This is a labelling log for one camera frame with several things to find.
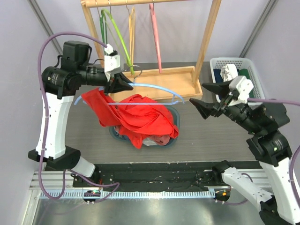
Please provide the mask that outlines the lime green hanger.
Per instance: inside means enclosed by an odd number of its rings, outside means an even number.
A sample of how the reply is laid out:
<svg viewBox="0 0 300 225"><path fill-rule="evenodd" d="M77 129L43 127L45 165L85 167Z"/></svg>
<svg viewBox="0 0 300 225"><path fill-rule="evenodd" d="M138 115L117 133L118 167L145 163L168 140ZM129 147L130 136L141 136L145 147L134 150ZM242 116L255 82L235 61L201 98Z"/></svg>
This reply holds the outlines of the lime green hanger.
<svg viewBox="0 0 300 225"><path fill-rule="evenodd" d="M109 32L111 34L117 47L121 48L121 55L122 55L124 61L126 62L126 65L129 69L131 75L134 75L135 71L134 71L133 63L131 62L130 54L128 52L128 49L126 47L126 44L124 42L123 36L120 32L120 29L119 29L115 19L113 18L112 14L107 9L103 9L103 10L106 15L106 20L110 20L119 40L117 41L117 38L113 35L112 29L109 27L108 22L106 23L107 24L107 32Z"/></svg>

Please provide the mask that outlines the light blue hanger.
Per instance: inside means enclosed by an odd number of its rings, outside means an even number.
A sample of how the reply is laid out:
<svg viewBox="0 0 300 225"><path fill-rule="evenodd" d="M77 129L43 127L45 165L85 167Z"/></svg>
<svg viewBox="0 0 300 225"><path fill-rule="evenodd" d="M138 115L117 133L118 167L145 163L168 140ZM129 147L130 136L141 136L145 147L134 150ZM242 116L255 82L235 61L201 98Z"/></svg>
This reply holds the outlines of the light blue hanger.
<svg viewBox="0 0 300 225"><path fill-rule="evenodd" d="M152 76L151 74L157 72L157 70L144 70L141 69L135 71L136 75L131 75L126 68L123 74L131 80L131 84L133 86L133 90L131 91L122 91L118 93L109 94L108 96L113 99L113 101L118 105L122 100L139 94L142 97L148 97L153 99L159 103L164 103L166 100L170 100L169 105L174 105L178 102L184 102L184 97L182 94L179 94L172 90L172 88L166 88L162 85L165 83L162 78L159 78L159 85L155 85L152 80L146 80L145 83L140 83L139 80L144 81L146 78L151 78L156 80L161 74Z"/></svg>

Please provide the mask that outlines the red tank top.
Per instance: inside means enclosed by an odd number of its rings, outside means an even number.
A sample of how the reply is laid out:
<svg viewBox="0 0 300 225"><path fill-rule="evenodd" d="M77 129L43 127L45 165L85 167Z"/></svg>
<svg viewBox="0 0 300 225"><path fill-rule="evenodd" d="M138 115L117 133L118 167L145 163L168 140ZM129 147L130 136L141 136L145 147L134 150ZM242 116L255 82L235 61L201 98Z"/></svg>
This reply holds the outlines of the red tank top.
<svg viewBox="0 0 300 225"><path fill-rule="evenodd" d="M152 135L179 136L179 129L166 106L158 105L148 97L135 94L117 105L98 88L83 93L81 97L95 113L101 126L120 126L119 134L127 136L137 149L142 147L143 139Z"/></svg>

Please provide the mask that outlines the maroon tank top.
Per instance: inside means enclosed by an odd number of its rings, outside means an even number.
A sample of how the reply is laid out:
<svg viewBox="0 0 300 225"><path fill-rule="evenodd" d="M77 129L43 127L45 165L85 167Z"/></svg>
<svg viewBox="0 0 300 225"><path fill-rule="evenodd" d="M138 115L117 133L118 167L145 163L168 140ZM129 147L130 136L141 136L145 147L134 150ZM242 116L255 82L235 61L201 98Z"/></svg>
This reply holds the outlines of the maroon tank top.
<svg viewBox="0 0 300 225"><path fill-rule="evenodd" d="M124 140L129 141L130 139L127 136L119 134L119 129L120 129L120 126L114 127L114 131L116 132L116 135L121 137ZM157 143L156 145L159 145L159 146L167 145L171 139L169 135L163 135L163 136L152 135L152 136L149 136L148 138L154 140Z"/></svg>

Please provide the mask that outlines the grey tank top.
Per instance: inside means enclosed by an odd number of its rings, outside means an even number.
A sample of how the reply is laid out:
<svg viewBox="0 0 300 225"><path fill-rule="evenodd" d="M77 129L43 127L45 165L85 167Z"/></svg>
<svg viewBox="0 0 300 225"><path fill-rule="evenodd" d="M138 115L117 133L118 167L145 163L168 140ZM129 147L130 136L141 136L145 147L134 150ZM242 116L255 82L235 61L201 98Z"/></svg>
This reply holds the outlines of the grey tank top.
<svg viewBox="0 0 300 225"><path fill-rule="evenodd" d="M150 138L143 139L142 143L145 146L155 146L157 144L154 140L152 140Z"/></svg>

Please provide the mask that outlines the yellow hanger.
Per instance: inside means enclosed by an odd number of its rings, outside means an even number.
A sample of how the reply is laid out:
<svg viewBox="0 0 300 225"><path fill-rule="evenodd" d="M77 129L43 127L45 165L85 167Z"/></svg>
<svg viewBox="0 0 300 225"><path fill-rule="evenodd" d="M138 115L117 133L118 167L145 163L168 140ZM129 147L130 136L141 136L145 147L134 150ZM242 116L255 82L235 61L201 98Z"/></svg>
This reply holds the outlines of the yellow hanger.
<svg viewBox="0 0 300 225"><path fill-rule="evenodd" d="M132 10L129 13L128 17L129 25L129 50L130 50L130 59L134 63L134 52L135 52L135 7L132 7Z"/></svg>

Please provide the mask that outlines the pink hanger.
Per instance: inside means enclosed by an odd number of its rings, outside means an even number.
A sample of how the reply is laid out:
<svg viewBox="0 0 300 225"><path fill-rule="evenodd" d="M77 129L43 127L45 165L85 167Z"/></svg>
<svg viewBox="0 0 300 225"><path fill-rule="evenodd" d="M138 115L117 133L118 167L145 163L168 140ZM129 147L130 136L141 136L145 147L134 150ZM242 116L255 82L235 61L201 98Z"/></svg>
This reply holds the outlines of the pink hanger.
<svg viewBox="0 0 300 225"><path fill-rule="evenodd" d="M161 61L157 19L156 19L155 10L154 10L154 1L152 1L149 4L149 10L150 10L151 23L152 23L152 29L153 29L154 43L155 43L155 48L156 48L156 53L157 53L158 71L159 71L159 73L162 73L162 61Z"/></svg>

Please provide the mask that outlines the dark green hanger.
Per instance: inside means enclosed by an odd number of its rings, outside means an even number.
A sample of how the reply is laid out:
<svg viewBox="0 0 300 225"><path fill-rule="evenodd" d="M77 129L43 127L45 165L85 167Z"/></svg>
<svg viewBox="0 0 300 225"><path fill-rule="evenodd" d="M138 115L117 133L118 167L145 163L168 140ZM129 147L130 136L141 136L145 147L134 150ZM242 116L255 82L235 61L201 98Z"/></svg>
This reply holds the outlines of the dark green hanger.
<svg viewBox="0 0 300 225"><path fill-rule="evenodd" d="M101 15L100 15L100 19L99 19L99 22L100 22L100 31L101 31L101 37L102 37L102 42L107 44L107 20L106 20L106 15L105 15L105 12L104 10L101 11Z"/></svg>

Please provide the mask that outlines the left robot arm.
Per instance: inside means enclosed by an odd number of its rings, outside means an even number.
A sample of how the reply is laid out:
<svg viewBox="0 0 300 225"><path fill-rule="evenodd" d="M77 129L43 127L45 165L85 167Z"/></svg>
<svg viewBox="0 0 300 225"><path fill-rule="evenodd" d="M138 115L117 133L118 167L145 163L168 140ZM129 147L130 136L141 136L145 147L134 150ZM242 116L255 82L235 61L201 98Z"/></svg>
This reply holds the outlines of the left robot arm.
<svg viewBox="0 0 300 225"><path fill-rule="evenodd" d="M36 148L28 153L29 159L46 162L54 170L72 170L83 175L89 187L100 181L95 165L84 159L79 150L65 145L68 114L76 91L83 85L103 87L105 94L133 89L121 71L117 51L110 44L104 50L101 66L89 62L92 48L88 43L67 41L57 65L42 72L42 127Z"/></svg>

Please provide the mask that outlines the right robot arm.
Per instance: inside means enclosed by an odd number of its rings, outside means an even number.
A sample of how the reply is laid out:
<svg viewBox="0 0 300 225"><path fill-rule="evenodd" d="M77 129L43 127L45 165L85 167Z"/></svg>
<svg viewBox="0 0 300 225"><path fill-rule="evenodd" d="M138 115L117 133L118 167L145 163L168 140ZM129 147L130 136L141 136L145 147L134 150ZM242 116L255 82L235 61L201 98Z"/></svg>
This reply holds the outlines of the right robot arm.
<svg viewBox="0 0 300 225"><path fill-rule="evenodd" d="M279 129L289 123L284 101L258 99L258 106L251 108L249 96L252 83L205 83L204 88L222 97L220 102L206 103L196 98L190 102L201 116L224 115L245 129L251 138L248 147L269 180L272 192L267 192L242 175L228 161L212 168L212 181L236 189L258 210L266 225L297 225L300 222L300 187L294 176L298 155L292 152L287 138Z"/></svg>

